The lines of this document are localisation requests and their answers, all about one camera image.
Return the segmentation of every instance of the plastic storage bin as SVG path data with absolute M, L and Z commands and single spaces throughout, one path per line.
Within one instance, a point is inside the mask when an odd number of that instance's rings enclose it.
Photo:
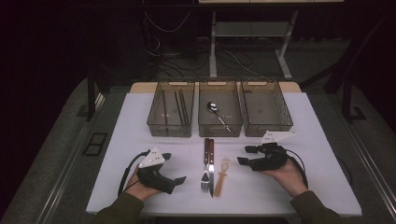
M 209 103 L 216 105 L 217 114 L 208 109 Z M 241 133 L 243 122 L 235 77 L 200 77 L 198 108 L 201 137 L 238 137 Z
M 195 78 L 162 78 L 157 84 L 148 127 L 152 136 L 191 137 Z
M 239 96 L 247 137 L 287 132 L 293 125 L 279 83 L 273 77 L 242 77 Z

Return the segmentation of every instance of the fork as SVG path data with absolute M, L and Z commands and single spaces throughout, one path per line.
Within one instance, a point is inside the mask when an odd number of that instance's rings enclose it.
M 209 176 L 207 175 L 207 164 L 209 156 L 209 138 L 205 139 L 205 152 L 204 152 L 204 175 L 201 179 L 201 191 L 207 193 L 209 191 Z

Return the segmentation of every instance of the utensil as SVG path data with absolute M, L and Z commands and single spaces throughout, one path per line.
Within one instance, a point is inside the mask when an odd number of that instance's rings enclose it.
M 209 176 L 207 175 L 207 165 L 209 160 L 209 139 L 205 139 L 204 151 L 204 175 L 201 179 L 201 191 L 207 193 L 209 191 Z
M 215 140 L 209 139 L 209 192 L 213 198 L 215 181 Z
M 228 125 L 224 122 L 224 120 L 221 118 L 221 116 L 218 114 L 218 107 L 217 107 L 217 105 L 216 105 L 215 103 L 208 102 L 207 105 L 206 105 L 206 107 L 207 107 L 207 109 L 208 109 L 210 112 L 212 112 L 212 113 L 214 113 L 216 116 L 218 116 L 218 119 L 221 121 L 221 123 L 222 123 L 223 125 L 226 126 L 228 132 L 230 132 L 230 133 L 233 132 L 233 131 L 231 131 L 230 127 L 228 127 Z
M 227 174 L 225 174 L 225 172 L 228 170 L 228 168 L 230 167 L 230 160 L 227 158 L 222 159 L 221 161 L 221 172 L 219 173 L 219 180 L 218 180 L 218 184 L 216 185 L 215 188 L 215 197 L 219 197 L 220 193 L 221 193 L 221 187 L 222 187 L 222 183 L 224 180 L 224 176 L 227 176 Z

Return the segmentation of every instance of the spoon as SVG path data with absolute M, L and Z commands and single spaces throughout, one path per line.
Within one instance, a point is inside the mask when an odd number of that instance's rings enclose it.
M 207 109 L 208 109 L 210 112 L 212 112 L 212 113 L 214 113 L 216 116 L 218 116 L 218 118 L 219 118 L 219 120 L 221 121 L 221 123 L 222 123 L 223 125 L 226 126 L 228 132 L 232 133 L 231 129 L 228 127 L 228 125 L 224 122 L 224 120 L 223 120 L 223 119 L 221 118 L 221 116 L 218 114 L 218 107 L 216 106 L 216 104 L 215 104 L 215 103 L 212 103 L 212 102 L 209 102 L 209 103 L 207 103 L 206 106 L 207 106 Z
M 227 174 L 225 174 L 225 172 L 228 170 L 229 167 L 230 167 L 230 160 L 227 159 L 227 158 L 222 159 L 222 161 L 221 161 L 221 172 L 219 173 L 218 184 L 216 185 L 215 193 L 213 194 L 213 196 L 215 196 L 215 197 L 219 197 L 220 196 L 222 182 L 224 180 L 224 176 L 227 175 Z

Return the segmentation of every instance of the person's left hand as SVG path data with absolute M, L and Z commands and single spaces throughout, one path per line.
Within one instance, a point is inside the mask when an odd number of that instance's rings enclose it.
M 162 193 L 160 190 L 148 188 L 140 183 L 139 178 L 137 177 L 137 170 L 139 167 L 136 165 L 134 169 L 134 173 L 132 174 L 131 178 L 128 180 L 128 184 L 126 186 L 125 193 L 129 193 L 134 195 L 137 199 L 144 202 L 149 197 Z

